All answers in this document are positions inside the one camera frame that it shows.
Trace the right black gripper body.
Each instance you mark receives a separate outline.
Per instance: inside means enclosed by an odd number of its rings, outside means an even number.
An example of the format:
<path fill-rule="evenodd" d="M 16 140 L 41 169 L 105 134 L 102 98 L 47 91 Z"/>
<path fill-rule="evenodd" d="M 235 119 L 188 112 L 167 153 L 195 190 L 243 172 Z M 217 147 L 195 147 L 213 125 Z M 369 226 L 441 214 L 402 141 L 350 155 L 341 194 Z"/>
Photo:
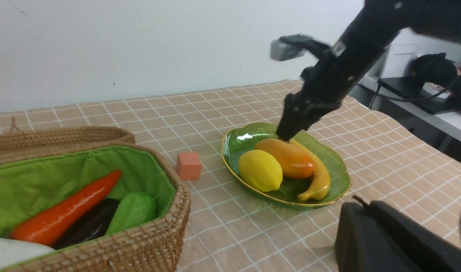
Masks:
<path fill-rule="evenodd" d="M 332 50 L 306 71 L 299 92 L 284 100 L 282 119 L 305 119 L 310 126 L 337 110 L 353 84 L 370 67 L 370 59 L 358 52 L 345 50 L 337 56 Z"/>

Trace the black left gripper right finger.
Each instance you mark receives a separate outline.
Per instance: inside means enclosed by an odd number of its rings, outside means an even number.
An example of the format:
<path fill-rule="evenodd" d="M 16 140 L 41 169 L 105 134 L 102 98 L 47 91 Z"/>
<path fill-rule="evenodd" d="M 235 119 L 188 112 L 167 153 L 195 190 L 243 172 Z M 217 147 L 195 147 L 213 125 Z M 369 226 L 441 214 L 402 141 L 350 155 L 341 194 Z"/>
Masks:
<path fill-rule="evenodd" d="M 423 272 L 461 272 L 461 249 L 382 201 L 370 202 L 370 213 Z"/>

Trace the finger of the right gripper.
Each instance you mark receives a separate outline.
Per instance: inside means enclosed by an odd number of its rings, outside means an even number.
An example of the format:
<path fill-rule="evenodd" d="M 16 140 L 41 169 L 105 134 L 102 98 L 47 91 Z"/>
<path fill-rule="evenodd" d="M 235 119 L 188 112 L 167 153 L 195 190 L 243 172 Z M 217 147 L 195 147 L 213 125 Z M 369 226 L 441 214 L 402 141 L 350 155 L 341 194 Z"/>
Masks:
<path fill-rule="evenodd" d="M 305 119 L 281 119 L 276 130 L 277 138 L 289 142 L 300 131 L 307 131 L 310 125 Z"/>

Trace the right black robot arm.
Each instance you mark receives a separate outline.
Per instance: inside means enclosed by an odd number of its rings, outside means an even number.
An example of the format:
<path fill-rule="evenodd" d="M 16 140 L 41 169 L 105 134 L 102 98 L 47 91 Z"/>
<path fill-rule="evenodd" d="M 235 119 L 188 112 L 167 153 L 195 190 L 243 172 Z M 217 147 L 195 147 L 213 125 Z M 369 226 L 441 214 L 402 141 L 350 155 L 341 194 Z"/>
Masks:
<path fill-rule="evenodd" d="M 333 46 L 295 34 L 272 42 L 274 60 L 307 50 L 318 62 L 303 70 L 302 89 L 286 95 L 276 134 L 289 141 L 342 100 L 401 29 L 461 44 L 461 0 L 367 0 Z M 341 206 L 335 259 L 340 272 L 461 272 L 461 249 L 379 200 Z"/>

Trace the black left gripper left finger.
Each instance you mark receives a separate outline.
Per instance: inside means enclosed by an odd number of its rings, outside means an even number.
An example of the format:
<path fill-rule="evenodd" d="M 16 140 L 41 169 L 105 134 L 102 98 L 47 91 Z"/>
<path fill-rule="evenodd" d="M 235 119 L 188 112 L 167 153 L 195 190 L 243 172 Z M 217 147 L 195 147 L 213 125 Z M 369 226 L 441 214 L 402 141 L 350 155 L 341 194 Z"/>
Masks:
<path fill-rule="evenodd" d="M 414 272 L 415 263 L 401 247 L 405 227 L 415 225 L 410 217 L 392 208 L 373 211 L 358 196 L 341 206 L 335 240 L 335 258 L 340 272 Z"/>

